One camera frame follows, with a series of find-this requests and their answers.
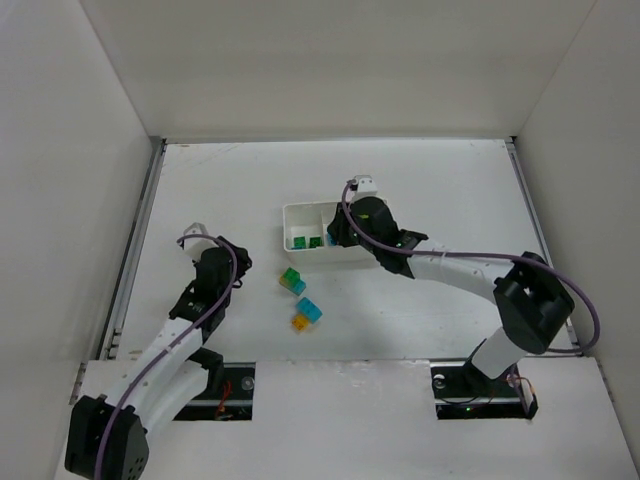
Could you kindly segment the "orange lego brick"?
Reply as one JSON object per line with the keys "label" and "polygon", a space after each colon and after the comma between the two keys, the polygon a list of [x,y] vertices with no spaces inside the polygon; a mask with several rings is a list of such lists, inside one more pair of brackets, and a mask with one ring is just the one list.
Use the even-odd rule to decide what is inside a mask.
{"label": "orange lego brick", "polygon": [[291,320],[291,326],[296,333],[306,331],[312,326],[310,319],[303,314],[296,314]]}

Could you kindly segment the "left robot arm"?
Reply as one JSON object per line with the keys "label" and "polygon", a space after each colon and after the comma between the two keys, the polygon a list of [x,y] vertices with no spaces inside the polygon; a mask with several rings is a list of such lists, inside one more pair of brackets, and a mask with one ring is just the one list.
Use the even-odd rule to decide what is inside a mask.
{"label": "left robot arm", "polygon": [[180,241],[190,240],[203,247],[193,256],[196,277],[160,332],[109,389],[74,404],[64,456],[68,472],[84,479],[140,478],[153,437],[196,396],[221,384],[223,357],[205,343],[252,261],[245,248],[222,236],[186,234]]}

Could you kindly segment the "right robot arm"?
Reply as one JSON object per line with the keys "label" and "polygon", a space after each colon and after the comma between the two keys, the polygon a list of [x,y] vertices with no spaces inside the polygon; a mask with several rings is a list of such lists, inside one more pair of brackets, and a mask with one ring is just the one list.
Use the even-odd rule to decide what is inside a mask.
{"label": "right robot arm", "polygon": [[498,379],[526,355],[545,353],[575,308],[540,256],[455,256],[425,234],[400,229],[378,197],[339,202],[328,233],[343,248],[362,247],[392,274],[445,284],[496,306],[501,326],[461,367],[465,381],[476,388]]}

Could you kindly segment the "white divided container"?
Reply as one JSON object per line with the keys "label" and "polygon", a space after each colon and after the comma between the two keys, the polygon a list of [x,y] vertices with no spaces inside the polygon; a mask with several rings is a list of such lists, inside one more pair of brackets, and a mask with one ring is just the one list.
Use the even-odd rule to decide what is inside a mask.
{"label": "white divided container", "polygon": [[[283,248],[286,256],[299,266],[376,265],[375,258],[360,246],[343,248],[329,246],[327,227],[334,219],[337,203],[311,202],[288,204],[282,208]],[[304,236],[307,248],[292,250],[292,239]],[[311,237],[321,237],[323,246],[310,248]]]}

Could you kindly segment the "green yellow blue lego stack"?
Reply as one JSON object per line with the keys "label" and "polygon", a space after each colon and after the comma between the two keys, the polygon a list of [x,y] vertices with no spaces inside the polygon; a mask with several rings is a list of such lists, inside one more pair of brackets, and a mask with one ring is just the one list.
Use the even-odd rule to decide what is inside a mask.
{"label": "green yellow blue lego stack", "polygon": [[287,268],[279,278],[279,283],[296,296],[300,296],[306,289],[306,283],[300,273],[294,268]]}

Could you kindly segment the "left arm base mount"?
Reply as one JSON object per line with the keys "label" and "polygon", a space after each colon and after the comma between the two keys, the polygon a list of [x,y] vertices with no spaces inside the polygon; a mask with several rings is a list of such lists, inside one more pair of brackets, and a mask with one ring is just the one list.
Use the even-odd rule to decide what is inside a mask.
{"label": "left arm base mount", "polygon": [[192,399],[175,421],[250,421],[256,364],[226,362],[217,352],[199,349],[189,357],[207,372],[205,390]]}

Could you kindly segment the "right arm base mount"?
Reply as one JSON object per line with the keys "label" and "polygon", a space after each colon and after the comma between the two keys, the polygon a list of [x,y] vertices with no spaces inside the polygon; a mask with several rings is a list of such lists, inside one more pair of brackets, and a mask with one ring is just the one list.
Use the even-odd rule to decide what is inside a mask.
{"label": "right arm base mount", "polygon": [[498,336],[483,340],[463,361],[430,366],[439,420],[533,419],[535,389],[518,369],[528,353]]}

